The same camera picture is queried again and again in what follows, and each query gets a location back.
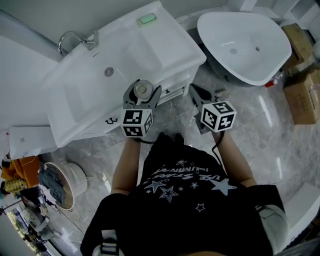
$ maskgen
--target white sink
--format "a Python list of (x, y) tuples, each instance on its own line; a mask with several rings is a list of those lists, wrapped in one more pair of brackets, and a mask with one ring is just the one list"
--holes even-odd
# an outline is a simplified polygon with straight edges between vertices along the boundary
[[(137, 19), (150, 13), (156, 21), (139, 27)], [(77, 46), (44, 80), (48, 118), (58, 147), (95, 122), (118, 115), (123, 94), (133, 81), (162, 85), (164, 99), (166, 89), (188, 86), (206, 60), (159, 1), (106, 25), (98, 38), (99, 45), (91, 51)], [(108, 77), (107, 68), (113, 69)]]
[(291, 55), (291, 45), (271, 19), (248, 12), (208, 12), (197, 23), (212, 56), (232, 75), (266, 84)]

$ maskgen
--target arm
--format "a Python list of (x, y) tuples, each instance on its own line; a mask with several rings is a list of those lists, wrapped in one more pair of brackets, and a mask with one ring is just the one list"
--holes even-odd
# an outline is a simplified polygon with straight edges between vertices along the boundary
[(136, 186), (138, 180), (140, 142), (134, 138), (127, 138), (115, 168), (111, 194), (121, 193), (128, 195)]
[[(217, 142), (220, 138), (220, 133), (213, 132), (212, 135)], [(257, 185), (248, 162), (240, 152), (229, 132), (226, 131), (224, 133), (218, 149), (228, 176), (246, 187)]]

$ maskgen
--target faucet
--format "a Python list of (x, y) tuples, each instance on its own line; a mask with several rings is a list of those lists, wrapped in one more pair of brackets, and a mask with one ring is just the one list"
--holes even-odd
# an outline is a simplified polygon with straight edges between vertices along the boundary
[(88, 40), (87, 38), (82, 37), (81, 35), (79, 35), (78, 33), (74, 32), (74, 31), (67, 31), (60, 37), (59, 44), (58, 44), (58, 51), (62, 57), (66, 56), (63, 52), (62, 42), (69, 35), (78, 39), (79, 42), (81, 44), (83, 44), (85, 48), (88, 49), (88, 51), (91, 51), (94, 47), (98, 46), (99, 40), (98, 40), (98, 31), (97, 30), (95, 30), (93, 32), (93, 40)]

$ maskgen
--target gray tile floor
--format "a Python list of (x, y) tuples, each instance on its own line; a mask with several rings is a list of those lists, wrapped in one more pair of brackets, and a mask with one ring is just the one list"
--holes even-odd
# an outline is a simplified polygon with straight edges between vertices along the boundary
[[(227, 89), (228, 100), (237, 110), (230, 133), (258, 184), (276, 184), (284, 203), (305, 182), (320, 188), (320, 123), (294, 125), (282, 83), (270, 88), (234, 86), (216, 78), (207, 63), (200, 66), (193, 82), (215, 90)], [(212, 154), (215, 142), (211, 134), (201, 135), (198, 131), (193, 118), (197, 112), (189, 96), (179, 96), (158, 106), (146, 139), (155, 140), (161, 131), (168, 135), (180, 132), (186, 144)], [(72, 141), (51, 153), (54, 161), (77, 163), (92, 177), (88, 190), (76, 198), (77, 208), (73, 212), (64, 211), (74, 224), (49, 210), (51, 225), (63, 233), (65, 240), (54, 242), (66, 255), (80, 255), (78, 244), (83, 236), (79, 229), (85, 232), (100, 201), (109, 194), (104, 180), (112, 181), (124, 142), (117, 128), (104, 137)], [(147, 144), (141, 146), (139, 178), (150, 148)]]

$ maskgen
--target cardboard box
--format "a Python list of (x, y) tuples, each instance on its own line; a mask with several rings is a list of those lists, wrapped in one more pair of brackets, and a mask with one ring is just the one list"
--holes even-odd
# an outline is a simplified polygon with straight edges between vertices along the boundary
[(282, 66), (282, 69), (288, 70), (308, 61), (314, 50), (306, 33), (296, 23), (283, 26), (282, 30), (288, 37), (292, 48), (292, 54)]
[(314, 124), (320, 115), (320, 64), (314, 63), (292, 77), (283, 88), (296, 125)]

